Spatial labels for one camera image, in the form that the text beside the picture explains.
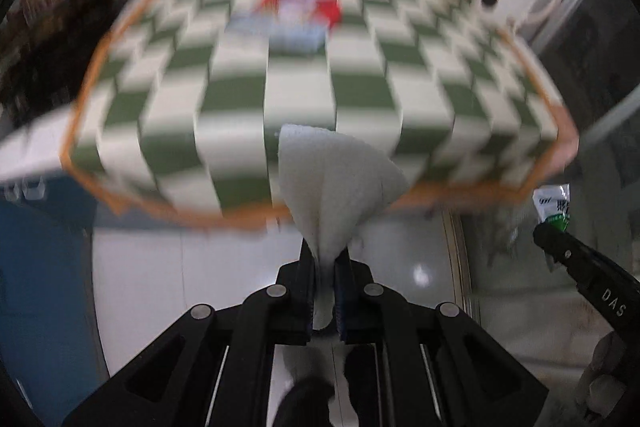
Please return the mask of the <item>right gloved hand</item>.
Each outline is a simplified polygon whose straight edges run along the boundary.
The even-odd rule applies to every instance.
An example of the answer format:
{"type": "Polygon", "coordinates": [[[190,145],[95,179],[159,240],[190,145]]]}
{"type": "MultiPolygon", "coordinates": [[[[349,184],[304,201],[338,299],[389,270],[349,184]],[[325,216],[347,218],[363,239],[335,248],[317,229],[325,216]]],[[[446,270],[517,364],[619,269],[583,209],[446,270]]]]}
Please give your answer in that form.
{"type": "Polygon", "coordinates": [[[581,407],[607,418],[627,389],[623,371],[628,367],[627,349],[616,332],[602,337],[588,366],[579,378],[575,401],[581,407]]]}

